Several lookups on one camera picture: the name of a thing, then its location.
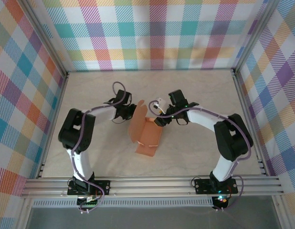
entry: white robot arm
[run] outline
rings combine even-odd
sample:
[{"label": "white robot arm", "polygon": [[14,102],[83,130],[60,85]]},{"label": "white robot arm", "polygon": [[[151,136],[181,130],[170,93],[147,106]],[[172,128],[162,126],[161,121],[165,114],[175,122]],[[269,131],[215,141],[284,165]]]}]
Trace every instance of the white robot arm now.
[{"label": "white robot arm", "polygon": [[165,126],[172,119],[176,119],[177,122],[183,119],[186,123],[197,123],[213,131],[221,155],[216,167],[210,173],[210,184],[215,192],[226,187],[232,179],[233,170],[238,165],[239,159],[243,158],[253,146],[253,140],[242,118],[238,114],[230,116],[215,114],[197,103],[189,104],[181,90],[169,93],[169,98],[173,105],[168,105],[161,98],[150,102],[154,108],[161,110],[161,115],[157,115],[155,123]]},{"label": "white robot arm", "polygon": [[131,100],[131,93],[119,90],[116,98],[90,112],[75,108],[69,111],[58,136],[70,156],[74,169],[72,187],[69,186],[68,191],[74,190],[77,195],[94,195],[97,192],[96,185],[91,185],[96,184],[96,181],[87,152],[92,141],[94,126],[118,117],[124,120],[131,119],[136,105],[131,104],[131,101],[128,102],[129,99]]},{"label": "white robot arm", "polygon": [[[94,110],[89,113],[90,115],[95,117],[95,125],[105,122],[107,120],[113,120],[116,117],[116,108],[114,106],[104,107],[97,110]],[[67,149],[67,152],[70,157],[71,149]],[[86,179],[89,180],[91,175],[93,174],[92,168],[89,163],[89,155],[87,150],[82,151],[79,154],[74,154],[74,162],[78,172]],[[74,177],[82,180],[78,174],[74,171]]]}]

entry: plaid wall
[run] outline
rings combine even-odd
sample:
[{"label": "plaid wall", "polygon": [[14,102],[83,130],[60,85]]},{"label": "plaid wall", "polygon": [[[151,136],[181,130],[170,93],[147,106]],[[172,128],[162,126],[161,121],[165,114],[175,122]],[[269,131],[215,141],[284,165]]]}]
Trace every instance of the plaid wall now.
[{"label": "plaid wall", "polygon": [[0,229],[37,169],[63,78],[16,0],[0,0]]},{"label": "plaid wall", "polygon": [[66,68],[231,68],[268,0],[30,0]]},{"label": "plaid wall", "polygon": [[295,218],[295,0],[281,0],[241,74],[267,165]]}]

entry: table surface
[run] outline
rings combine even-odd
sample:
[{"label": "table surface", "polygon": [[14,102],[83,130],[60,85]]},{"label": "table surface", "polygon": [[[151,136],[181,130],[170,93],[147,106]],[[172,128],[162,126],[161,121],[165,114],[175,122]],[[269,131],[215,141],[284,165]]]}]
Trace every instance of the table surface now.
[{"label": "table surface", "polygon": [[[181,89],[189,103],[197,102],[217,113],[238,113],[244,117],[228,70],[71,73],[42,177],[73,175],[70,158],[58,141],[58,133],[71,108],[90,109],[114,97],[114,81],[125,85],[134,103],[144,99],[148,104],[157,97],[169,102],[168,93]],[[129,121],[122,124],[107,121],[95,126],[88,153],[97,177],[208,175],[220,157],[212,131],[193,123],[179,126],[175,121],[163,128],[153,157],[136,154],[137,143],[131,142],[128,126]],[[242,161],[235,174],[260,174],[252,150],[251,158]]]}]

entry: box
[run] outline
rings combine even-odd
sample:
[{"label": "box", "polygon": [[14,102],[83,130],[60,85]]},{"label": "box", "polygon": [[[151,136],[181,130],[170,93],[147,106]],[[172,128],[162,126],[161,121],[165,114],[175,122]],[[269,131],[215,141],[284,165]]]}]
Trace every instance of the box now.
[{"label": "box", "polygon": [[154,118],[146,117],[148,107],[144,100],[138,102],[131,119],[128,134],[133,143],[138,142],[136,153],[154,156],[159,145],[162,127],[154,123]]}]

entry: metal frame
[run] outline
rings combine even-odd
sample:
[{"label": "metal frame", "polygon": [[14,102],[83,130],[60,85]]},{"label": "metal frame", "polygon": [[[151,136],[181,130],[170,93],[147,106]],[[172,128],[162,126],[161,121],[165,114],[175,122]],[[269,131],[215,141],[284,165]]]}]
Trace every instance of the metal frame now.
[{"label": "metal frame", "polygon": [[257,27],[255,28],[254,32],[252,33],[249,42],[247,43],[241,57],[235,67],[236,72],[238,73],[245,62],[247,61],[251,51],[253,50],[254,46],[256,45],[257,41],[259,40],[264,28],[266,27],[269,19],[271,18],[273,12],[275,11],[277,5],[279,4],[280,0],[269,0],[266,8],[263,12],[262,17],[257,22]]},{"label": "metal frame", "polygon": [[[256,135],[256,131],[250,117],[249,110],[246,106],[244,94],[238,79],[239,72],[242,66],[248,59],[250,52],[254,48],[260,35],[262,34],[267,22],[276,9],[280,0],[269,1],[263,16],[258,21],[258,25],[250,38],[249,43],[245,47],[236,69],[232,71],[233,81],[241,102],[242,110],[245,115],[245,120],[249,131],[253,137],[255,151],[257,153],[258,163],[260,165],[261,175],[246,176],[244,175],[244,196],[273,196],[274,205],[283,228],[294,228],[294,221],[287,214],[288,207],[286,200],[283,196],[283,188],[278,177],[266,176],[269,175],[269,170],[265,166],[266,160],[262,154],[261,146]],[[65,76],[63,82],[62,92],[58,101],[58,105],[53,118],[53,123],[49,132],[49,137],[45,149],[42,153],[42,159],[36,172],[36,179],[29,179],[24,188],[22,197],[24,198],[22,205],[20,206],[19,220],[15,224],[15,228],[25,228],[29,219],[31,208],[34,206],[37,200],[72,200],[74,197],[67,196],[67,178],[41,178],[43,166],[46,162],[47,154],[49,151],[51,139],[54,132],[54,127],[57,121],[58,113],[62,104],[64,92],[68,82],[68,72],[65,69],[63,62],[57,55],[55,48],[51,44],[50,39],[45,33],[43,26],[39,22],[34,10],[30,6],[27,0],[19,0],[24,12],[27,14],[30,22],[36,30],[36,33],[40,37],[42,43],[50,53],[59,71]],[[105,197],[106,200],[121,200],[121,199],[203,199],[210,198],[214,195],[196,195],[194,187],[191,186],[190,181],[194,176],[181,176],[181,177],[98,177],[97,179],[111,180],[111,188],[109,196]],[[209,178],[208,176],[200,176],[200,178]],[[237,180],[237,185],[241,185],[240,179]]]},{"label": "metal frame", "polygon": [[45,148],[42,151],[42,159],[39,161],[38,169],[37,169],[37,171],[35,173],[36,179],[42,177],[43,167],[44,167],[44,165],[46,163],[46,159],[47,159],[47,156],[48,156],[48,152],[49,152],[50,144],[51,144],[51,141],[52,141],[55,125],[56,125],[56,122],[57,122],[58,114],[59,114],[59,111],[61,109],[61,105],[62,105],[62,102],[63,102],[63,96],[64,96],[65,91],[66,91],[68,79],[69,79],[69,74],[66,76],[66,78],[64,79],[63,84],[62,84],[62,92],[61,92],[60,97],[58,99],[57,107],[56,107],[55,114],[54,114],[54,117],[53,117],[53,121],[52,121],[52,124],[51,124],[51,127],[50,127],[50,131],[49,131],[49,134],[48,134],[48,138],[47,138]]},{"label": "metal frame", "polygon": [[[78,208],[77,198],[36,198],[33,208]],[[212,197],[186,198],[113,198],[107,197],[98,207],[213,207]]]},{"label": "metal frame", "polygon": [[24,13],[27,15],[30,23],[32,24],[37,35],[39,36],[39,39],[45,46],[50,57],[53,59],[55,65],[58,67],[58,70],[60,71],[60,73],[64,76],[67,76],[68,71],[66,70],[61,58],[56,53],[55,48],[50,41],[50,38],[48,37],[47,33],[44,31],[43,26],[38,20],[38,17],[36,17],[36,14],[34,10],[32,9],[31,5],[28,3],[27,0],[18,0],[17,2],[20,4]]}]

